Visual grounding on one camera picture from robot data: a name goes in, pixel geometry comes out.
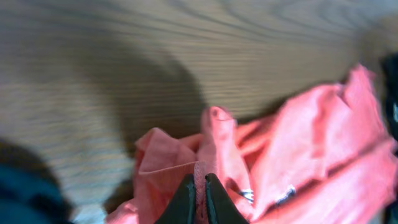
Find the red printed t-shirt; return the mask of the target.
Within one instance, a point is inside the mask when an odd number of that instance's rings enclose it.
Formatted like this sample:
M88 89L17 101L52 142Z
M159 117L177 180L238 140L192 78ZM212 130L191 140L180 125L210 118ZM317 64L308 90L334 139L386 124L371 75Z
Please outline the red printed t-shirt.
M316 86L244 125L212 106L198 134L151 129L136 142L134 196L106 222L155 223L193 174L195 222L208 223L213 173L249 223L367 223L397 194L397 143L373 78L358 65L346 83Z

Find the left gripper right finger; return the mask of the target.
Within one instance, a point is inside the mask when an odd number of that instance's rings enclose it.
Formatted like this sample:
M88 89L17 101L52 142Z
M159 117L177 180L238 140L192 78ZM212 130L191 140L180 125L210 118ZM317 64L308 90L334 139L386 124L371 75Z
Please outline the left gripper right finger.
M209 224L249 224L235 207L218 177L209 173L205 179Z

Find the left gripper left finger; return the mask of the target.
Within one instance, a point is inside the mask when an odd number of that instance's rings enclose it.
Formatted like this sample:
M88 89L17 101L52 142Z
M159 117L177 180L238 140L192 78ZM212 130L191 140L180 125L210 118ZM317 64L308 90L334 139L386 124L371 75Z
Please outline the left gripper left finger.
M196 192L194 176L187 174L155 224L194 224Z

